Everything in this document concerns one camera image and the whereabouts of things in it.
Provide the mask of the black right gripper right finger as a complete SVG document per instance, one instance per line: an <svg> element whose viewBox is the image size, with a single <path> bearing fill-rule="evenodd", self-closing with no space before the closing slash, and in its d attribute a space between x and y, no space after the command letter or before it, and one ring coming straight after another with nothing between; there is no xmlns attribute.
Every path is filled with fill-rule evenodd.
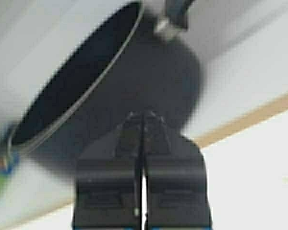
<svg viewBox="0 0 288 230"><path fill-rule="evenodd" d="M211 230L207 173L198 146L152 113L144 114L148 230Z"/></svg>

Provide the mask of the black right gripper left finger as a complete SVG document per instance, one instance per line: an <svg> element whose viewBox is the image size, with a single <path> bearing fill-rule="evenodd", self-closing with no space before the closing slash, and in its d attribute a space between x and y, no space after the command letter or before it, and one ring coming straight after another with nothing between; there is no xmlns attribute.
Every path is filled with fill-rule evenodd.
<svg viewBox="0 0 288 230"><path fill-rule="evenodd" d="M141 140L142 115L131 113L80 155L72 229L141 229Z"/></svg>

